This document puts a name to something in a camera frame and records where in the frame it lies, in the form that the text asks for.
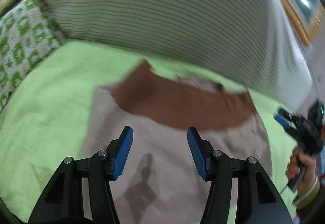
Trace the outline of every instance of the sleeve cuff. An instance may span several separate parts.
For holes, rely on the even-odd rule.
[[[310,204],[314,198],[317,196],[319,190],[320,190],[321,184],[318,181],[318,178],[316,178],[316,181],[312,188],[302,197],[296,196],[296,198],[293,201],[293,204],[297,206],[297,210],[300,210],[304,207],[306,207],[308,204]]]

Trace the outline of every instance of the striped fabric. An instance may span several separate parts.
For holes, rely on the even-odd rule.
[[[296,109],[311,76],[279,0],[46,0],[70,38],[211,69]]]

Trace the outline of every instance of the human hand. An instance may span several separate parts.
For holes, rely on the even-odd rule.
[[[295,178],[300,172],[300,168],[296,164],[297,157],[299,157],[300,162],[306,166],[304,178],[297,187],[298,196],[301,197],[313,187],[316,181],[316,159],[299,152],[298,147],[294,148],[292,156],[290,157],[290,163],[288,164],[288,170],[285,173],[290,180]]]

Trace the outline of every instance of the black handle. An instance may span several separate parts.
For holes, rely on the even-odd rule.
[[[303,180],[304,174],[306,172],[306,166],[303,165],[298,158],[298,163],[297,166],[300,168],[300,172],[299,174],[297,174],[295,176],[294,179],[289,180],[287,186],[293,191],[295,192],[297,190],[298,185],[300,184],[300,182]]]

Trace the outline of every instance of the beige garment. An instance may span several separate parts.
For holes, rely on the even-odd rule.
[[[193,77],[182,82],[193,83]],[[206,82],[204,83],[205,89],[209,91],[212,87],[220,89],[220,85],[207,86]],[[124,82],[115,86],[98,87],[95,90],[89,133],[80,157],[90,157],[98,150],[106,148],[111,140],[119,137],[126,125],[131,126],[134,132],[133,144],[123,174],[116,182],[110,183],[121,223],[176,224],[200,221],[210,183],[202,181],[196,171],[187,143],[187,129],[182,128],[183,126],[196,126],[202,139],[210,141],[215,149],[220,149],[230,157],[244,160],[248,156],[256,157],[266,172],[271,174],[268,137],[259,115],[251,105],[250,97],[247,97],[249,94],[212,93],[196,87],[158,77],[150,72],[148,64],[144,63]],[[164,93],[161,94],[158,89],[163,89]],[[175,98],[181,101],[178,105],[176,101],[168,98],[171,90]],[[149,104],[155,95],[166,95],[166,98],[161,100],[160,107]],[[198,111],[198,108],[188,108],[188,97],[196,101],[188,104],[195,106],[201,102],[202,109]],[[216,101],[219,108],[213,104],[208,106],[204,102],[209,97],[221,97],[224,101]],[[121,109],[121,106],[125,106],[123,102],[128,102],[126,109],[129,107],[131,112],[134,111],[132,106],[138,106],[138,110],[152,115],[148,108],[154,108],[154,115],[148,117],[143,113],[129,113]],[[170,121],[165,115],[173,111],[173,106],[178,108],[175,109],[177,113],[182,108],[185,111],[182,116],[173,119],[173,126],[169,126],[166,123]],[[247,113],[249,109],[247,106],[252,107],[250,115],[241,121],[242,113]],[[234,117],[238,124],[223,129],[208,128],[214,123],[216,125],[213,127],[216,128],[228,123],[227,119],[220,123],[212,112],[223,117],[231,116],[227,112],[238,113],[237,117]],[[199,120],[198,124],[186,125],[193,122],[191,120],[195,117]],[[180,128],[176,128],[175,124],[180,124]],[[232,204],[237,201],[236,193],[237,186],[234,185]],[[86,217],[90,216],[89,212],[86,201]]]

